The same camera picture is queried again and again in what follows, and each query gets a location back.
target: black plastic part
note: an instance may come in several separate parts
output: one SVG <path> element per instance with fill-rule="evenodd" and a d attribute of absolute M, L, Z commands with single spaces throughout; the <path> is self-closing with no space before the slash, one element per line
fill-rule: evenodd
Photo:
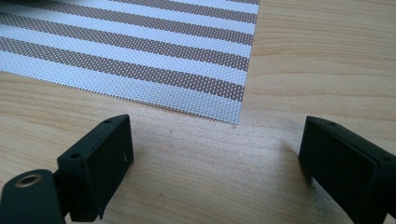
<path fill-rule="evenodd" d="M 326 119 L 307 117 L 299 160 L 355 223 L 396 217 L 396 157 Z"/>
<path fill-rule="evenodd" d="M 64 223 L 52 172 L 34 170 L 8 181 L 1 198 L 0 223 Z"/>
<path fill-rule="evenodd" d="M 58 158 L 54 174 L 35 170 L 3 188 L 0 223 L 64 223 L 101 218 L 134 160 L 128 115 L 101 122 Z"/>
<path fill-rule="evenodd" d="M 63 182 L 71 186 L 72 220 L 102 218 L 133 160 L 128 115 L 103 121 L 61 155 L 58 166 Z"/>

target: wooden surface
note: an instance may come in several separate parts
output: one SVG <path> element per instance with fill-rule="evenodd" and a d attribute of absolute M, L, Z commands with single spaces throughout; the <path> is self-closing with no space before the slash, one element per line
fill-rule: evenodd
<path fill-rule="evenodd" d="M 396 154 L 396 1 L 262 0 L 237 126 L 2 73 L 0 185 L 124 113 L 135 162 L 97 223 L 351 223 L 297 154 L 307 115 Z"/>

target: wood grain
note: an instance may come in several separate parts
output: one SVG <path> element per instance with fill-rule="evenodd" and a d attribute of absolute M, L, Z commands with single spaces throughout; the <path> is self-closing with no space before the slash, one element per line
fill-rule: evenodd
<path fill-rule="evenodd" d="M 262 0 L 240 124 L 0 74 L 0 185 L 131 116 L 135 163 L 97 223 L 351 223 L 297 154 L 307 115 L 396 154 L 396 2 Z M 387 218 L 386 223 L 394 223 Z"/>

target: perforated fabric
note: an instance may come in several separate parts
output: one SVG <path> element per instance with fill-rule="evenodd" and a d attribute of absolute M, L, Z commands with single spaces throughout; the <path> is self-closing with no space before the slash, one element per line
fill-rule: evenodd
<path fill-rule="evenodd" d="M 0 0 L 0 70 L 236 124 L 258 8 Z"/>

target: wooden table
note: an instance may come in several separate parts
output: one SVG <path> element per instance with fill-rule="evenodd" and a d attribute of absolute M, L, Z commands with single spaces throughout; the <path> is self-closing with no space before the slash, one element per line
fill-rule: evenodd
<path fill-rule="evenodd" d="M 2 73 L 0 185 L 119 114 L 135 162 L 97 223 L 351 223 L 297 155 L 307 115 L 396 154 L 396 2 L 262 0 L 236 126 Z"/>

